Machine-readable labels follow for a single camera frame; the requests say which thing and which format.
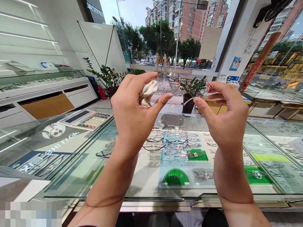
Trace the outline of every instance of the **green label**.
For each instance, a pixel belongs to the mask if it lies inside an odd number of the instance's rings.
[[[204,150],[201,149],[191,149],[190,152],[192,155],[188,157],[189,161],[208,161],[208,157]]]
[[[262,170],[258,167],[246,166],[244,170],[249,184],[271,184],[266,176],[262,176]]]
[[[162,184],[165,185],[186,185],[189,184],[189,179],[185,172],[180,169],[169,170],[163,179]]]

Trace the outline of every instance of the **ceiling light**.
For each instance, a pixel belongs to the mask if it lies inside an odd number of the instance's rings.
[[[31,4],[31,3],[28,3],[28,2],[26,2],[26,1],[23,1],[23,0],[17,0],[17,1],[23,2],[23,3],[25,3],[25,4],[28,4],[28,5],[31,5],[31,6],[34,6],[34,7],[37,7],[36,5],[34,5],[34,4]]]
[[[15,16],[15,15],[8,14],[8,13],[4,13],[4,12],[1,12],[1,11],[0,11],[0,15],[2,15],[2,16],[7,16],[7,17],[11,17],[11,18],[18,19],[18,20],[23,20],[23,21],[27,21],[27,22],[30,22],[30,23],[39,24],[39,25],[48,27],[48,25],[45,24],[45,23],[41,23],[41,22],[38,22],[38,21],[35,21],[35,20],[30,20],[30,19],[27,19],[27,18],[24,18],[24,17]]]
[[[46,42],[51,42],[51,43],[58,43],[57,41],[54,41],[54,40],[51,40],[51,39],[43,39],[43,38],[37,38],[37,37],[32,37],[32,36],[19,35],[19,34],[9,33],[9,32],[2,32],[2,31],[0,31],[0,34],[2,34],[2,35],[9,35],[9,36],[16,36],[16,37],[20,37],[20,38],[35,39],[35,40],[46,41]]]

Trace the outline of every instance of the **potted plant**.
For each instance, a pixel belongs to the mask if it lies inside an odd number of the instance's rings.
[[[190,98],[196,97],[198,93],[205,88],[205,78],[206,76],[203,77],[203,79],[197,79],[195,77],[190,82],[186,80],[185,83],[180,83],[181,90],[185,92],[185,94],[183,95],[183,103],[185,103]],[[183,105],[182,113],[191,114],[194,105],[195,103],[193,102],[193,99],[190,100],[188,103]]]
[[[104,85],[105,93],[108,95],[109,98],[111,98],[115,92],[118,90],[120,83],[126,76],[127,72],[117,73],[115,71],[115,68],[110,68],[105,65],[101,65],[100,71],[101,74],[96,72],[93,67],[92,63],[88,58],[82,58],[85,63],[88,65],[89,69],[86,69],[90,73],[96,75],[98,77],[98,80],[101,81],[101,83]]]

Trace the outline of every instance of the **green display stand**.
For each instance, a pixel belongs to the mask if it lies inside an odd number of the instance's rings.
[[[206,152],[204,150],[201,149],[191,149],[189,150],[190,153],[194,154],[197,153],[198,157],[195,157],[194,155],[188,157],[189,161],[208,161],[208,157],[206,155]]]
[[[266,184],[266,185],[271,184],[271,182],[268,180],[266,176],[253,177],[247,174],[247,172],[253,174],[253,171],[262,171],[258,167],[246,166],[244,167],[244,170],[249,184]]]
[[[162,184],[165,185],[186,185],[189,184],[189,179],[185,172],[180,169],[169,170],[163,179]]]

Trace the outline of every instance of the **led light strip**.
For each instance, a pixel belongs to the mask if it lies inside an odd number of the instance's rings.
[[[51,39],[43,39],[43,38],[37,38],[37,37],[32,37],[32,36],[25,36],[25,35],[20,35],[20,34],[15,34],[15,33],[9,33],[9,32],[3,32],[3,31],[0,31],[0,34],[2,34],[2,35],[9,35],[9,36],[16,36],[16,37],[21,37],[21,38],[35,39],[35,40],[46,41],[46,42],[51,42],[51,43],[58,43],[57,41],[54,41],[54,40],[51,40]]]
[[[29,2],[26,2],[26,1],[23,1],[23,0],[17,0],[17,1],[20,1],[20,2],[25,3],[25,4],[27,4],[27,5],[31,5],[31,6],[37,7],[36,5],[31,4],[31,3],[29,3]]]
[[[11,17],[11,18],[18,19],[18,20],[23,20],[23,21],[26,21],[26,22],[30,22],[30,23],[34,23],[34,24],[39,24],[39,25],[48,27],[48,25],[45,24],[45,23],[41,23],[41,22],[38,22],[38,21],[35,21],[35,20],[30,20],[30,19],[27,19],[27,18],[24,18],[24,17],[19,17],[19,16],[16,16],[16,15],[13,15],[13,14],[8,14],[8,13],[1,12],[1,11],[0,11],[0,15],[2,15],[2,16],[7,16],[7,17]]]
[[[1,151],[0,151],[0,153],[1,153],[2,151],[7,150],[8,148],[11,148],[12,146],[15,146],[16,144],[18,144],[18,143],[22,142],[23,140],[25,140],[25,139],[27,139],[27,138],[28,138],[28,137],[25,137],[24,139],[19,140],[18,142],[14,143],[14,144],[12,144],[12,145],[10,145],[10,146],[8,146],[7,148],[4,148],[3,150],[1,150]]]

